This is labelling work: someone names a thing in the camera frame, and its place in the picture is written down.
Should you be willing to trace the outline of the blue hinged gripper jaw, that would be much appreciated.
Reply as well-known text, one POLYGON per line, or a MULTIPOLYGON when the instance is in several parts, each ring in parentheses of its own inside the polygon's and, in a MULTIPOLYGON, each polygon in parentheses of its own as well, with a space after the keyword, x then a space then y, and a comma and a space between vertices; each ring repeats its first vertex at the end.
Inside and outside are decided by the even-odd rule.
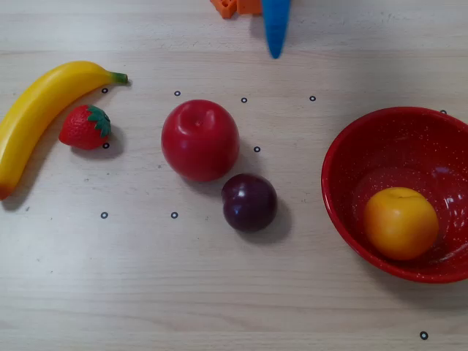
POLYGON ((290 16, 290 0, 262 0, 266 41, 271 57, 282 53, 290 16))

